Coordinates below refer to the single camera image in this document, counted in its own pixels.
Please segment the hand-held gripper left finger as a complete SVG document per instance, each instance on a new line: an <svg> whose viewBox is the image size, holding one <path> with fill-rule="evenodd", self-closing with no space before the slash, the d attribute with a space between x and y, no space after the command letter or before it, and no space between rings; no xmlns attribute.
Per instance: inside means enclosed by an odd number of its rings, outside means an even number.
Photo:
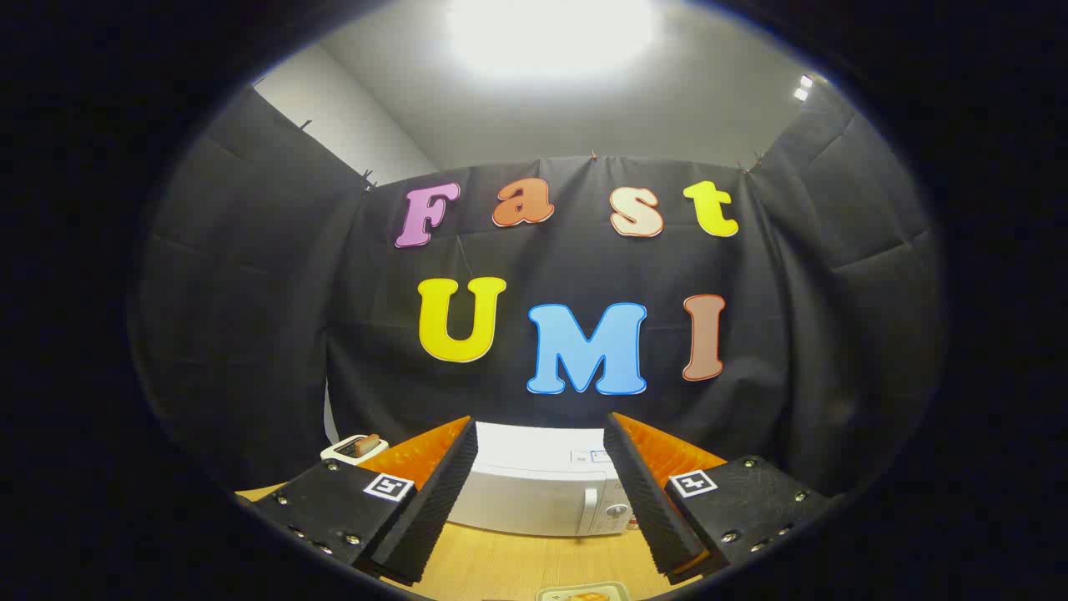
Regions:
<svg viewBox="0 0 1068 601"><path fill-rule="evenodd" d="M412 585L424 575L477 452L470 416L397 445L379 434L351 434L286 483L237 499L294 543Z"/></svg>

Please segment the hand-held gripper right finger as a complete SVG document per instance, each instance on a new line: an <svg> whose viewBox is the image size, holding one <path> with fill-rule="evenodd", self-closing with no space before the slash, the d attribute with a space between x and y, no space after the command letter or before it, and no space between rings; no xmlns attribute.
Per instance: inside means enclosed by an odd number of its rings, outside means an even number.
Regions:
<svg viewBox="0 0 1068 601"><path fill-rule="evenodd" d="M835 503L756 454L725 460L621 413L607 415L603 445L671 584L755 562Z"/></svg>

